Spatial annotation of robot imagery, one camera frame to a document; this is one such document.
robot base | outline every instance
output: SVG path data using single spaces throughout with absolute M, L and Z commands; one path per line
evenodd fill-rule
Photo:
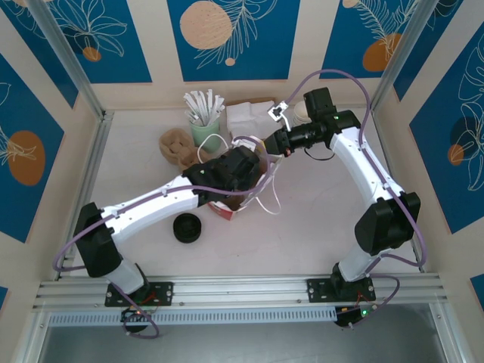
M 356 303 L 360 295 L 363 295 L 367 301 L 377 299 L 373 281 L 370 278 L 362 278 L 353 282 L 344 281 L 338 265 L 333 267 L 330 278 L 310 278 L 306 283 L 310 303 L 346 301 Z

orange circle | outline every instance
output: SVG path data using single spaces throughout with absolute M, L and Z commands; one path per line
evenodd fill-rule
M 194 2 L 180 17 L 183 38 L 196 49 L 224 45 L 232 35 L 232 22 L 224 9 L 214 2 Z
M 82 50 L 82 55 L 91 62 L 98 62 L 101 60 L 101 53 L 96 48 L 93 47 L 85 47 Z
M 460 165 L 462 163 L 462 160 L 464 160 L 464 149 L 459 144 L 453 144 L 448 149 L 447 158 L 452 165 Z
M 28 157 L 22 155 L 23 148 Z M 45 168 L 45 150 L 42 140 L 31 131 L 15 132 L 8 141 L 8 167 L 12 176 L 29 187 L 40 182 Z
M 363 56 L 363 67 L 368 72 L 384 71 L 388 65 L 390 56 L 395 51 L 401 37 L 402 34 L 390 34 L 389 36 L 386 36 L 384 40 L 377 40 L 375 43 L 370 45 Z M 387 45 L 389 45 L 390 56 L 386 52 Z

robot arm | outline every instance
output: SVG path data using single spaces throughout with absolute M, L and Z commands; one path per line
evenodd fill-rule
M 367 211 L 355 226 L 357 244 L 335 266 L 334 284 L 335 290 L 338 290 L 338 284 L 349 284 L 365 278 L 368 267 L 381 253 L 400 247 L 413 235 L 410 223 L 386 190 L 388 186 L 399 194 L 414 219 L 420 209 L 420 200 L 415 193 L 406 194 L 393 181 L 364 140 L 362 147 L 366 148 L 386 177 L 386 183 L 382 183 L 358 143 L 359 121 L 351 111 L 337 112 L 327 88 L 305 94 L 305 100 L 312 122 L 291 130 L 277 130 L 265 140 L 265 147 L 269 154 L 283 154 L 288 157 L 297 148 L 324 142 L 343 161 L 355 180 Z M 274 107 L 269 113 L 272 113 L 274 119 L 284 119 L 282 108 Z M 84 206 L 76 226 L 76 234 L 106 216 L 116 216 L 77 242 L 89 276 L 105 277 L 125 293 L 133 293 L 137 298 L 143 299 L 149 283 L 138 266 L 118 253 L 116 245 L 170 215 L 227 197 L 211 191 L 192 189 L 192 185 L 223 191 L 248 191 L 262 174 L 261 165 L 261 160 L 255 153 L 255 145 L 252 148 L 247 145 L 239 146 L 220 158 L 193 165 L 170 183 L 134 200 L 102 210 L 94 203 Z M 164 192 L 178 187 L 183 190 L 172 194 Z M 160 196 L 145 203 L 141 202 L 155 194 Z
M 367 269 L 380 254 L 399 248 L 414 233 L 410 222 L 388 192 L 388 187 L 399 195 L 414 220 L 417 220 L 420 199 L 415 193 L 406 194 L 388 175 L 365 138 L 360 147 L 360 122 L 351 111 L 337 112 L 327 88 L 308 92 L 304 99 L 312 122 L 294 127 L 290 131 L 277 130 L 265 140 L 265 145 L 270 154 L 283 154 L 288 157 L 297 148 L 310 148 L 313 144 L 324 142 L 345 164 L 363 196 L 367 210 L 355 226 L 357 244 L 337 265 L 337 270 L 344 281 L 358 281 L 366 276 Z M 269 113 L 272 112 L 273 118 L 277 119 L 284 107 L 278 105 Z M 383 174 L 385 183 L 382 183 L 363 154 L 362 147 Z
M 192 188 L 193 185 L 222 191 L 248 191 L 257 183 L 263 163 L 255 153 L 255 144 L 245 145 L 207 163 L 195 164 L 170 183 L 133 200 L 103 209 L 97 208 L 95 203 L 85 205 L 79 214 L 75 234 L 105 217 L 115 216 L 76 242 L 89 276 L 104 277 L 125 293 L 136 293 L 137 301 L 143 300 L 149 283 L 137 265 L 119 254 L 116 245 L 173 214 L 227 197 Z M 167 193 L 170 189 L 178 191 Z

white cable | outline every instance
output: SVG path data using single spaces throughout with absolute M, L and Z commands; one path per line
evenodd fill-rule
M 272 176 L 272 192 L 274 193 L 274 198 L 276 202 L 278 202 L 279 210 L 277 212 L 272 212 L 269 209 L 265 208 L 264 204 L 262 204 L 259 197 L 256 197 L 256 200 L 257 202 L 259 202 L 259 205 L 262 207 L 263 210 L 265 210 L 269 214 L 272 214 L 273 216 L 276 216 L 277 214 L 281 213 L 282 206 L 281 206 L 281 202 L 279 201 L 278 194 L 275 192 L 274 180 L 275 180 L 275 175 Z
M 222 137 L 220 136 L 219 134 L 210 134 L 206 137 L 205 140 L 203 140 L 203 142 L 200 144 L 200 146 L 198 147 L 198 150 L 197 150 L 197 157 L 198 157 L 198 161 L 200 161 L 201 163 L 203 163 L 202 159 L 200 158 L 200 149 L 202 148 L 202 146 L 205 145 L 205 143 L 207 142 L 207 140 L 209 138 L 211 138 L 212 136 L 216 136 L 217 138 L 219 138 L 220 140 L 223 141 L 223 143 L 225 144 L 225 150 L 228 150 L 228 144 L 227 144 L 227 141 Z

black cup lid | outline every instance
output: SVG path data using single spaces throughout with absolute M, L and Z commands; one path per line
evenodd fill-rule
M 173 222 L 173 233 L 184 244 L 195 242 L 202 233 L 202 222 L 190 213 L 183 213 Z

